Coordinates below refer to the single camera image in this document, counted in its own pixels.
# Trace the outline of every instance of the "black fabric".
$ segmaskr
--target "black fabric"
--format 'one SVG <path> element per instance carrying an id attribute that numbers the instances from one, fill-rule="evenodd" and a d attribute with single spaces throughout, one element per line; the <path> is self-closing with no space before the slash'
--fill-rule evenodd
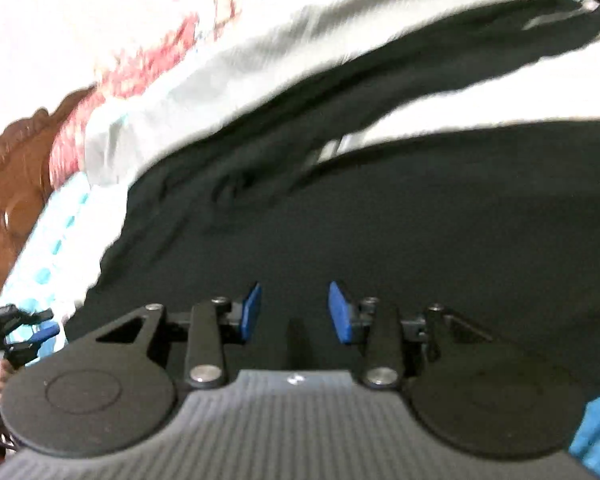
<path id="1" fill-rule="evenodd" d="M 570 9 L 532 0 L 441 20 L 168 157 L 130 190 L 120 240 L 67 336 L 145 303 L 240 297 L 259 280 L 264 310 L 254 341 L 227 349 L 232 372 L 356 367 L 326 309 L 328 281 L 342 278 L 405 312 L 453 306 L 600 392 L 600 123 L 432 136 L 307 164 L 397 104 L 587 43 L 600 12 L 523 30 Z"/>

